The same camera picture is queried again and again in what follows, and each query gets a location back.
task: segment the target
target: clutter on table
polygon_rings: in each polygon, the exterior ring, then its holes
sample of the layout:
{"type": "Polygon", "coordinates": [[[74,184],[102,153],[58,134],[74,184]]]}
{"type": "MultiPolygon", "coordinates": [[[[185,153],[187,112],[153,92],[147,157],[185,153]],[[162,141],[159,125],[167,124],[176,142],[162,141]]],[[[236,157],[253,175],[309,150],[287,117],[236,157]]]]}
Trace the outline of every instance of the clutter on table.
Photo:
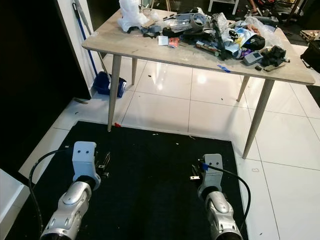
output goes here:
{"type": "Polygon", "coordinates": [[[223,13],[209,16],[196,7],[161,18],[157,11],[140,7],[139,0],[119,0],[119,3],[122,18],[117,22],[122,30],[130,34],[133,29],[139,29],[143,37],[158,38],[158,45],[163,48],[178,48],[179,44],[187,43],[207,51],[213,58],[237,59],[257,71],[262,69],[256,67],[258,64],[270,72],[290,62],[281,40],[256,16],[230,23],[223,13]]]}

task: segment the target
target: paper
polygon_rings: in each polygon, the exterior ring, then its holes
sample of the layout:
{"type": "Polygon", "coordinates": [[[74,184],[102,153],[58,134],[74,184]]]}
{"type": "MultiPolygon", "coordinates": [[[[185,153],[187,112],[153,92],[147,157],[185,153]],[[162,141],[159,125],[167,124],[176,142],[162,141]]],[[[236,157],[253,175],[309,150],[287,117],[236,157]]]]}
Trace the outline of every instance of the paper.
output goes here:
{"type": "Polygon", "coordinates": [[[167,46],[169,44],[167,36],[158,36],[158,44],[159,46],[167,46]]]}

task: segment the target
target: black cable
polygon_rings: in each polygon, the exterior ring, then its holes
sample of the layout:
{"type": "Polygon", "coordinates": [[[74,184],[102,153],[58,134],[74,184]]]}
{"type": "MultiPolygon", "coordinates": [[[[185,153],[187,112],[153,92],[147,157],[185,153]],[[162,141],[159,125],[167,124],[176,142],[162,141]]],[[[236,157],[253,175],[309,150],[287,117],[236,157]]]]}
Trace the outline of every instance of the black cable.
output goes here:
{"type": "Polygon", "coordinates": [[[43,155],[42,157],[39,158],[38,161],[36,161],[36,163],[33,165],[32,169],[31,169],[31,171],[29,173],[28,186],[29,186],[29,190],[30,190],[31,199],[32,199],[32,202],[34,204],[34,207],[35,207],[35,210],[36,210],[36,214],[37,214],[37,218],[38,218],[39,239],[40,239],[42,231],[44,229],[44,224],[43,224],[43,221],[42,221],[42,215],[41,215],[40,207],[39,207],[38,201],[36,199],[36,196],[35,196],[35,193],[34,193],[34,190],[33,190],[32,178],[33,178],[33,175],[34,175],[36,167],[38,166],[39,163],[41,163],[42,160],[44,160],[46,157],[48,157],[48,156],[50,156],[52,154],[59,153],[59,152],[64,152],[65,150],[66,150],[66,148],[65,149],[61,149],[61,150],[54,150],[54,151],[48,152],[47,154],[43,155]]]}
{"type": "Polygon", "coordinates": [[[205,164],[205,163],[203,163],[203,165],[204,165],[204,167],[208,167],[210,169],[217,170],[217,171],[232,175],[233,177],[239,179],[244,184],[244,186],[246,187],[246,190],[248,192],[248,203],[246,205],[246,209],[245,209],[245,212],[244,212],[244,215],[243,215],[243,220],[242,220],[241,227],[240,227],[240,231],[241,231],[243,226],[246,223],[246,218],[247,218],[247,215],[248,215],[248,212],[249,212],[249,209],[250,209],[250,203],[251,203],[251,192],[250,192],[250,188],[249,188],[248,184],[245,182],[245,180],[243,180],[241,177],[239,177],[237,174],[234,174],[231,171],[224,170],[224,169],[221,169],[221,168],[218,168],[218,167],[214,167],[214,166],[211,166],[211,165],[208,165],[208,164],[205,164]]]}

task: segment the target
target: tabletop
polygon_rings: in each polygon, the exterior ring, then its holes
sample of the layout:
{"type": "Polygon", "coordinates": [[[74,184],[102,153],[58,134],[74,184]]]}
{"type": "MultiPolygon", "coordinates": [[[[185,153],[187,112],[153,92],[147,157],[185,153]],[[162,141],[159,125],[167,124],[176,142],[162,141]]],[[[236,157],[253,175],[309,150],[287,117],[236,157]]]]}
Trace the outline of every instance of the tabletop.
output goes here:
{"type": "MultiPolygon", "coordinates": [[[[157,9],[153,9],[153,11],[156,11],[160,17],[175,14],[174,12],[157,9]]],[[[223,70],[217,66],[222,65],[228,68],[231,74],[303,85],[312,85],[315,83],[315,80],[310,75],[300,57],[297,56],[280,28],[277,28],[274,33],[281,39],[283,48],[286,50],[286,57],[290,59],[290,63],[286,63],[284,67],[279,69],[266,72],[264,70],[257,71],[253,66],[245,66],[236,59],[221,61],[212,53],[196,48],[193,45],[184,44],[183,46],[179,45],[177,48],[159,46],[157,39],[142,37],[139,30],[134,30],[131,33],[124,32],[117,23],[117,19],[121,17],[121,10],[119,9],[88,37],[82,46],[85,49],[102,53],[197,69],[223,72],[223,70]]]]}

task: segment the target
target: wooden table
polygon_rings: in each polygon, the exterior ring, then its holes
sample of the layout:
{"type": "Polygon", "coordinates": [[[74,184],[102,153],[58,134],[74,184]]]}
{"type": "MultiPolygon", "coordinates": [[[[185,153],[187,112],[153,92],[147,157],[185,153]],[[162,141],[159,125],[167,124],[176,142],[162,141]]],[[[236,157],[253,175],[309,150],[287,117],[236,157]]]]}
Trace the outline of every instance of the wooden table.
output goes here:
{"type": "MultiPolygon", "coordinates": [[[[174,12],[162,10],[154,9],[153,11],[157,11],[160,17],[166,17],[174,14],[174,12]]],[[[88,50],[113,54],[108,131],[111,130],[113,123],[122,56],[132,58],[133,85],[135,84],[138,59],[217,72],[224,72],[217,65],[225,66],[231,71],[231,74],[244,76],[237,99],[238,102],[245,91],[250,77],[265,79],[245,144],[243,158],[246,158],[248,155],[275,81],[284,81],[302,85],[312,85],[315,83],[315,80],[309,74],[308,70],[293,50],[290,42],[279,28],[275,31],[275,34],[282,40],[283,47],[286,50],[286,56],[290,58],[291,62],[287,63],[280,69],[276,69],[272,72],[266,72],[264,70],[257,71],[252,66],[245,66],[235,59],[221,61],[211,53],[202,51],[192,45],[179,46],[177,48],[158,46],[158,41],[156,39],[137,36],[141,35],[138,31],[133,31],[130,34],[123,32],[117,23],[117,19],[120,17],[121,12],[118,10],[82,44],[82,46],[88,50]]]]}

